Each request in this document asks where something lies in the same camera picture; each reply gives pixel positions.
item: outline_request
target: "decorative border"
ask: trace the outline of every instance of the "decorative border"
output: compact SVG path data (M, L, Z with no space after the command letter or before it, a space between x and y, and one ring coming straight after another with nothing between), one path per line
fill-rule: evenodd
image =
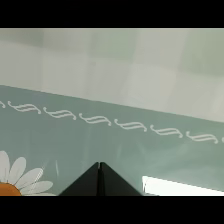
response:
M38 109L33 104L23 104L23 105L13 106L11 104L11 102L8 101L8 105L19 112L37 111L38 114L42 114L41 110ZM6 105L2 101L0 101L0 106L2 106L3 109L6 108ZM55 111L55 112L49 112L49 111L47 111L46 107L43 107L43 111L53 118L63 118L63 117L71 116L71 117L73 117L73 120L77 119L77 117L69 110L59 110L59 111ZM88 124L97 124L97 123L106 122L108 124L108 126L112 125L112 122L104 116L95 116L95 117L85 118L82 116L82 113L79 113L79 118L84 120ZM148 131L148 128L141 122L129 122L129 123L123 124L123 123L118 123L118 119L114 119L114 123L124 130L132 130L132 129L141 128L141 129L143 129L144 132ZM183 138L183 136L184 136L180 132L180 130L178 130L177 128L154 129L154 125L152 124L152 125L150 125L150 130L155 132L158 135L161 135L161 136L176 135L179 138ZM203 134L203 135L192 136L192 135L190 135L190 131L187 131L185 133L185 136L195 142L213 141L214 144L219 143L219 140L217 139L217 137L212 134Z

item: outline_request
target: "black pointed object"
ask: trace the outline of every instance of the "black pointed object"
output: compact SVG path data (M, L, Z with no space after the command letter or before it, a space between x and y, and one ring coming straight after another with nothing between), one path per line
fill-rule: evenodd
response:
M106 163L95 163L60 196L142 196Z

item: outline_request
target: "white scroll design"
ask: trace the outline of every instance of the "white scroll design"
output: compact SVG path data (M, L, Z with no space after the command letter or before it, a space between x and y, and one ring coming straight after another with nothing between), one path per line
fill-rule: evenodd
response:
M54 118L62 118L62 117L72 116L73 120L76 120L76 116L71 111L68 111L68 110L59 110L59 111L55 111L55 112L48 112L46 107L44 107L43 110L45 113L49 114L51 117L54 117Z
M19 112L27 112L27 111L32 111L32 110L36 110L38 112L38 114L41 114L41 111L34 106L33 104L24 104L24 105L19 105L19 106L12 106L11 102L8 101L8 105L12 108L14 108L15 110L19 111Z
M82 113L79 114L79 117L86 121L89 124L96 124L96 123L101 123L101 122L107 122L108 126L111 126L111 122L108 120L108 118L104 116L95 116L95 117L90 117L90 118L84 118L82 116Z
M2 108L5 108L5 104L0 101L0 104L2 105Z
M118 119L114 119L114 123L125 130L143 128L144 132L147 132L147 128L144 126L144 124L142 124L140 122L130 122L130 123L125 123L125 124L119 124Z
M179 135L179 138L183 138L183 134L176 128L165 128L165 129L159 129L155 130L154 125L150 125L150 129L154 132L156 132L158 135Z
M214 140L215 144L218 144L218 142L219 142L218 139L212 134L191 136L190 132L187 131L186 136L195 142L203 142L203 141L209 141L209 140Z

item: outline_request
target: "flower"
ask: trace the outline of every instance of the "flower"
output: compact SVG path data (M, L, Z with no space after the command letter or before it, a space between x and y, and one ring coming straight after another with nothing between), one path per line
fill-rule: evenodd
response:
M43 193L53 186L52 182L37 182L43 175L43 169L35 168L23 175L25 168L26 159L20 157L10 170L7 153L0 151L0 196L54 196Z

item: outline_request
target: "white petal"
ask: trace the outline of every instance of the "white petal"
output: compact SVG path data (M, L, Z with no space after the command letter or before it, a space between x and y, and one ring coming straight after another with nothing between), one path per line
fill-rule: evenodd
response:
M9 157L5 151L0 151L0 182L7 182L9 176Z
M26 186L29 186L32 183L35 183L38 181L41 176L43 175L43 170L41 168L36 168L33 170L30 170L26 174L24 174L19 181L16 183L16 187L18 189L24 188Z
M24 157L18 158L12 165L12 168L9 173L8 182L14 185L23 175L25 169L26 169L26 159Z
M56 196L55 194L50 194L50 193L40 193L40 194L27 194L24 196Z
M49 190L53 186L53 183L50 181L41 181L38 183L31 184L20 190L22 195L26 194L38 194L44 191Z

